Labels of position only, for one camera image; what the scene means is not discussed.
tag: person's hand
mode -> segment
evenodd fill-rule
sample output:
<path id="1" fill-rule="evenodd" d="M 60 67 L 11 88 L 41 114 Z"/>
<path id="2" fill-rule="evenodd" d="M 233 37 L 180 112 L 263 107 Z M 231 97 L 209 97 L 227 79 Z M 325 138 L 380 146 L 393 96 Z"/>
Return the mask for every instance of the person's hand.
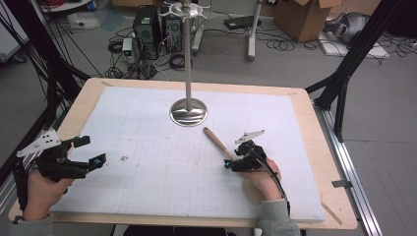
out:
<path id="1" fill-rule="evenodd" d="M 50 208 L 58 203 L 65 190 L 73 182 L 73 179 L 54 182 L 42 177 L 37 169 L 31 171 L 28 179 L 28 204 L 23 214 L 24 220 L 41 220 L 47 217 Z"/>
<path id="2" fill-rule="evenodd" d="M 277 173 L 277 177 L 280 180 L 281 173 L 279 172 L 278 166 L 269 158 L 267 158 L 267 162 L 270 168 Z M 276 187 L 276 184 L 269 172 L 263 166 L 253 171 L 242 172 L 242 176 L 252 181 L 254 186 L 263 193 L 265 200 L 271 201 L 282 199 L 282 195 L 279 192 L 278 187 Z"/>

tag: person's arm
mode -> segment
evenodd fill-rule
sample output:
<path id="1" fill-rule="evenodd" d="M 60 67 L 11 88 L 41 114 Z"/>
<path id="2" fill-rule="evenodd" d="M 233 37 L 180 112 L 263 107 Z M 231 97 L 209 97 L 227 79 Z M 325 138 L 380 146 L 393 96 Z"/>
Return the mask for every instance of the person's arm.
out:
<path id="1" fill-rule="evenodd" d="M 53 182 L 34 170 L 28 179 L 28 204 L 22 217 L 10 226 L 11 236 L 52 236 L 49 210 L 62 198 L 72 179 Z"/>
<path id="2" fill-rule="evenodd" d="M 278 166 L 268 159 L 268 165 L 281 179 Z M 288 216 L 287 201 L 273 182 L 269 173 L 261 167 L 256 171 L 244 172 L 242 175 L 252 181 L 254 186 L 264 195 L 260 207 L 260 227 L 263 236 L 295 236 L 300 235 L 300 229 L 294 220 Z"/>

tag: wooden table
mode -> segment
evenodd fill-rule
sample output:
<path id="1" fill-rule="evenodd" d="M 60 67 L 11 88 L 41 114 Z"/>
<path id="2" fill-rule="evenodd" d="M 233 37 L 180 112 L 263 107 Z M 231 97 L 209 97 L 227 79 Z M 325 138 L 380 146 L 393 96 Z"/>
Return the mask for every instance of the wooden table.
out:
<path id="1" fill-rule="evenodd" d="M 129 81 L 113 79 L 90 79 L 87 81 L 71 110 L 64 119 L 58 134 L 62 140 L 72 139 L 81 133 L 90 114 L 106 87 L 130 87 L 148 89 L 185 89 L 184 83 Z M 306 152 L 320 193 L 326 220 L 315 223 L 299 223 L 302 229 L 354 229 L 356 216 L 347 198 L 344 188 L 334 188 L 332 181 L 340 176 L 336 170 L 327 141 L 323 134 L 311 100 L 301 88 L 273 88 L 254 86 L 235 86 L 217 84 L 192 84 L 197 91 L 239 91 L 258 94 L 288 96 L 292 102 L 296 119 L 301 131 Z M 18 203 L 9 213 L 9 218 L 21 214 Z M 256 219 L 193 218 L 173 216 L 148 216 L 103 213 L 55 212 L 56 222 L 112 223 L 112 224 L 148 224 L 177 226 L 217 226 L 217 227 L 258 227 Z"/>

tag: floor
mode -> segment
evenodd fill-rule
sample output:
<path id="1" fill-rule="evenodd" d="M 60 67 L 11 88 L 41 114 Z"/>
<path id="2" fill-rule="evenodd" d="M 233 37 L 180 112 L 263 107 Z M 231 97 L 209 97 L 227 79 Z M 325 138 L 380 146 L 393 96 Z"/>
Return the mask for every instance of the floor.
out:
<path id="1" fill-rule="evenodd" d="M 100 8 L 94 12 L 101 25 L 97 29 L 74 30 L 71 37 L 88 56 L 98 72 L 110 64 L 108 38 L 132 24 L 133 15 Z M 226 30 L 225 16 L 213 13 L 207 28 Z M 256 40 L 256 60 L 248 62 L 247 34 L 226 34 L 205 31 L 197 56 L 193 56 L 193 82 L 306 88 L 331 75 L 341 57 L 325 56 L 318 46 L 285 42 L 293 50 L 270 48 L 273 39 L 265 33 L 279 34 L 271 18 L 262 18 Z M 71 43 L 63 37 L 75 66 L 90 75 L 97 72 Z M 380 63 L 366 59 L 349 84 L 343 138 L 356 167 L 368 200 L 384 235 L 417 234 L 417 55 L 400 57 L 394 45 Z M 184 81 L 184 73 L 173 70 L 158 73 L 153 80 Z M 0 164 L 11 154 L 26 131 L 46 106 L 41 86 L 30 62 L 0 64 Z M 311 98 L 320 93 L 314 92 Z M 7 228 L 7 213 L 1 215 L 1 228 Z M 112 225 L 55 224 L 56 235 L 110 235 Z M 238 235 L 252 235 L 249 229 L 231 229 Z M 366 235 L 363 228 L 355 230 L 308 230 L 307 235 Z"/>

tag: gray sleeve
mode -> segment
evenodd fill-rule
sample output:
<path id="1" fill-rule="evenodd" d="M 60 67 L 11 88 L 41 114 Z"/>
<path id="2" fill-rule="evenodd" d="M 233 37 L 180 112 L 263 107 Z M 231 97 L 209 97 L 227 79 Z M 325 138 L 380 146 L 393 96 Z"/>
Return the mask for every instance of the gray sleeve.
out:
<path id="1" fill-rule="evenodd" d="M 285 200 L 261 202 L 260 227 L 262 236 L 298 236 L 300 229 L 288 217 L 287 202 Z"/>
<path id="2" fill-rule="evenodd" d="M 52 216 L 39 221 L 24 221 L 10 225 L 10 236 L 53 236 Z"/>

